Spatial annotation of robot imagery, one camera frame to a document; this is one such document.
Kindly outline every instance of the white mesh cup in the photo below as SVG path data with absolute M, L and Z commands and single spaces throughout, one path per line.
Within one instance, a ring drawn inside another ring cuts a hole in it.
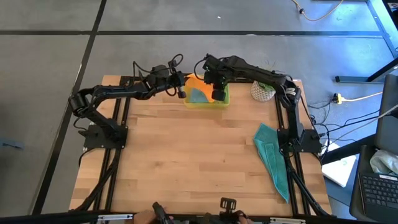
M 275 90 L 267 85 L 260 86 L 257 81 L 251 86 L 251 96 L 260 102 L 269 101 L 275 95 Z

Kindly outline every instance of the white plastic bag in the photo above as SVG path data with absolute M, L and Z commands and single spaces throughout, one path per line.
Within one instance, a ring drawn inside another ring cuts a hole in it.
M 391 152 L 378 150 L 370 163 L 376 174 L 398 175 L 398 156 Z

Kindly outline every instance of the metal bracket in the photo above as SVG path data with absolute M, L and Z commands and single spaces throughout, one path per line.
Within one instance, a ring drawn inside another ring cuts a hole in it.
M 111 220 L 129 220 L 132 219 L 133 215 L 132 214 L 120 214 L 120 215 L 99 215 L 98 216 L 98 221 L 103 222 L 103 221 L 111 221 Z
M 278 129 L 278 142 L 290 142 L 288 138 L 289 130 L 288 129 Z M 295 149 L 295 152 L 314 152 L 319 153 L 321 152 L 322 145 L 319 142 L 318 133 L 316 130 L 313 129 L 306 129 L 303 133 L 303 136 L 300 140 L 300 149 Z M 293 149 L 290 149 L 289 145 L 286 146 L 279 146 L 284 151 L 293 152 Z
M 299 220 L 294 218 L 270 218 L 270 223 L 275 224 L 305 224 L 305 220 Z
M 106 138 L 103 130 L 98 125 L 88 126 L 88 131 L 79 131 L 80 134 L 85 132 L 86 138 L 84 147 L 87 149 L 105 148 L 105 149 L 124 149 L 127 139 L 128 126 L 118 126 L 120 131 L 120 138 L 118 141 L 113 141 Z

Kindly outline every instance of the orange object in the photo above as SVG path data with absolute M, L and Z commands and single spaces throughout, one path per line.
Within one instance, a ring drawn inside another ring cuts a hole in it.
M 214 99 L 211 97 L 213 93 L 213 85 L 208 85 L 204 81 L 199 80 L 195 74 L 187 76 L 189 79 L 185 82 L 185 86 L 192 89 L 195 88 L 203 92 L 209 103 L 214 103 Z

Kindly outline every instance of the black mounting plate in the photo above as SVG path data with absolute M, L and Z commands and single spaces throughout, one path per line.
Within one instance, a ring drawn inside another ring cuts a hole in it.
M 288 129 L 278 129 L 277 134 L 278 134 L 278 142 L 279 142 L 279 147 L 281 147 L 283 150 L 288 150 L 289 152 L 293 152 L 293 149 L 289 147 L 286 142 L 289 142 L 288 139 Z M 302 139 L 300 146 L 295 144 L 295 151 L 296 152 L 314 152 L 314 153 L 319 153 L 322 151 L 322 145 L 319 142 L 319 137 L 318 133 L 314 129 L 306 129 Z
M 94 148 L 105 148 L 105 149 L 123 149 L 126 145 L 127 132 L 129 130 L 128 126 L 118 126 L 121 138 L 118 141 L 113 141 L 111 139 L 107 139 L 104 136 L 104 132 L 101 127 L 98 125 L 90 125 L 88 126 L 88 133 L 86 136 L 86 140 L 84 146 L 87 149 Z

